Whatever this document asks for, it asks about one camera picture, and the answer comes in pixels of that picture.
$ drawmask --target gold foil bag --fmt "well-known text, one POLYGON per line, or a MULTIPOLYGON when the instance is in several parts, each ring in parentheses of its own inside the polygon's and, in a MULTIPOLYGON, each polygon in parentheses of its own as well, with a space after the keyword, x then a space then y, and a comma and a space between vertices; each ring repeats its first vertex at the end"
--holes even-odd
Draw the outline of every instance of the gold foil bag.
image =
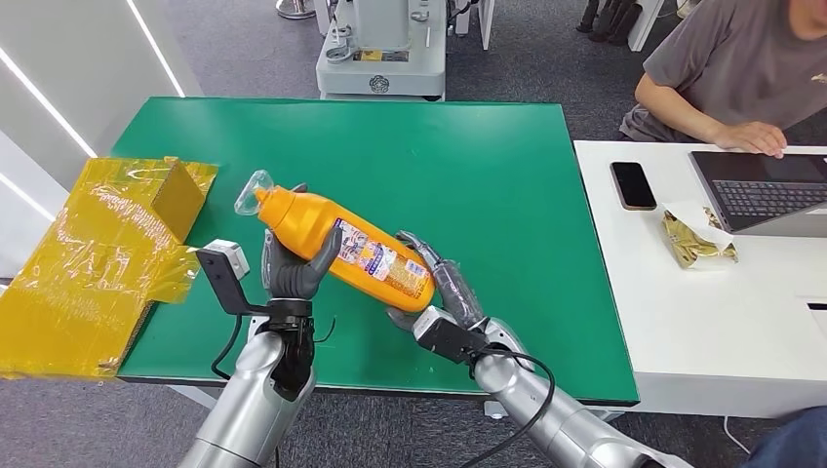
MULTIPOLYGON (((709 218, 709 225, 721 229, 721 223, 715 214, 705 207, 703 211, 709 218)), ((682 268, 704 268, 711 266, 708 265, 710 263, 720 263, 722 260, 738 261, 738 253, 733 244, 719 251, 715 244, 701 239, 668 210, 663 214, 663 227, 666 229, 672 253, 682 268)))

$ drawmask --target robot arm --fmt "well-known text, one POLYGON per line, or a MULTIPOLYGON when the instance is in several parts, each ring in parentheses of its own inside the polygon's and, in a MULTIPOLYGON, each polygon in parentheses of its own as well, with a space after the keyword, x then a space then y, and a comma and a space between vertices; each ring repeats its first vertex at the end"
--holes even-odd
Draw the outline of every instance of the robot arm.
POLYGON ((261 279, 273 297, 250 304, 238 280, 247 272, 232 243, 213 241, 197 252, 225 312, 267 317, 242 349, 235 372, 195 436, 179 468, 265 466, 316 385, 313 372, 313 295, 338 254, 341 229, 304 262, 264 233, 261 279))
MULTIPOLYGON (((519 427, 531 423, 552 383, 535 374, 524 359, 487 353, 486 349, 504 349, 528 354, 505 324, 483 314, 455 263, 442 259, 411 233, 400 232, 398 237, 422 255, 447 309, 430 306, 416 318, 412 327, 416 342, 455 363, 468 364, 480 388, 495 397, 519 427)), ((397 325, 405 322, 399 311, 391 309, 388 314, 397 325)), ((550 405, 527 435, 555 466, 691 468, 677 456, 623 435, 559 387, 553 391, 550 405)))
MULTIPOLYGON (((198 252, 222 308, 232 315, 263 315, 268 322, 242 350, 236 371, 181 468, 265 465, 315 386, 310 299, 338 253, 341 231, 333 229, 319 255, 308 263, 284 249, 272 233, 265 236, 262 279, 274 298, 263 306, 244 298, 238 283, 243 273, 239 275, 239 262, 231 261, 231 254, 210 246, 198 252)), ((430 306, 412 317, 391 309, 391 319, 411 330, 425 349, 471 367, 480 388, 494 396, 517 425, 534 420, 526 433, 556 466, 691 468, 678 457, 624 436, 536 375, 528 360, 496 355, 528 353, 504 323, 483 314, 455 263, 439 257, 413 234, 403 232, 399 237, 422 255, 447 310, 430 306), (538 414, 552 388, 550 405, 538 414)))

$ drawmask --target gray t-shirt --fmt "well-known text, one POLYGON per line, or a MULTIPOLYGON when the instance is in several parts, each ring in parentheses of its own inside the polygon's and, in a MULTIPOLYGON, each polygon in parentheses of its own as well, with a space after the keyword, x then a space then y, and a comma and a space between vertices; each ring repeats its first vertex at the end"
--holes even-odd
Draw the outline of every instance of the gray t-shirt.
MULTIPOLYGON (((827 107, 827 37, 799 39, 788 1, 704 0, 644 70, 724 124, 787 129, 827 107)), ((620 131, 637 141, 693 141, 640 104, 623 117, 620 131)))

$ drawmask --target clear plastic cap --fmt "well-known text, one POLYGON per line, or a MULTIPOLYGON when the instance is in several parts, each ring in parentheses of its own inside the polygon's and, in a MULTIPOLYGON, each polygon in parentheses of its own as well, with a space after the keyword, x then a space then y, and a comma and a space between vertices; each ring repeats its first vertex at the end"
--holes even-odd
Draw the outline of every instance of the clear plastic cap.
POLYGON ((257 215, 261 203, 256 197, 256 192, 260 189, 270 191, 274 186, 273 179, 267 171, 255 171, 235 201, 235 213, 243 216, 257 215))

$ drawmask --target laptop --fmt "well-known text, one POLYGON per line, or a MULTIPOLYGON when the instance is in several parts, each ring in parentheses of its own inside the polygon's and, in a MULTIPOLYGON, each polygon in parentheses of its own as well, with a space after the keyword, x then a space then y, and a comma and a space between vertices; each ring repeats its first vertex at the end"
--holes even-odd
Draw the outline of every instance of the laptop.
POLYGON ((692 151, 690 158, 726 231, 827 237, 827 155, 692 151))

